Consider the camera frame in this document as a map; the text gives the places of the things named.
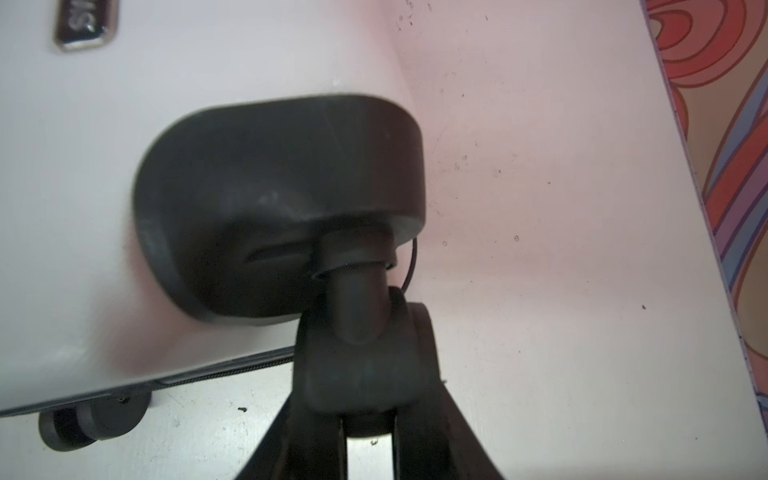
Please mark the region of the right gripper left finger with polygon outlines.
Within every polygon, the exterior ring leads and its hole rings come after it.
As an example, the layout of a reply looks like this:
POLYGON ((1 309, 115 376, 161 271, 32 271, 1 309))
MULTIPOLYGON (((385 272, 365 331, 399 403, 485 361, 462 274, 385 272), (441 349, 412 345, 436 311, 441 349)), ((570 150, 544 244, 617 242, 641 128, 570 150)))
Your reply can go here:
POLYGON ((251 458, 241 479, 346 479, 347 440, 340 418, 311 410, 291 395, 251 458))

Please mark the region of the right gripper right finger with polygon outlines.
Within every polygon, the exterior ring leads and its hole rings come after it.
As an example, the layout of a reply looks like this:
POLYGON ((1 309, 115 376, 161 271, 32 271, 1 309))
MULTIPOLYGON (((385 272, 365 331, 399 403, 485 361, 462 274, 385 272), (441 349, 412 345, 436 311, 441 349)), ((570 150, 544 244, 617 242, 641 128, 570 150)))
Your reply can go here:
POLYGON ((396 479, 501 479, 445 385, 397 410, 396 479))

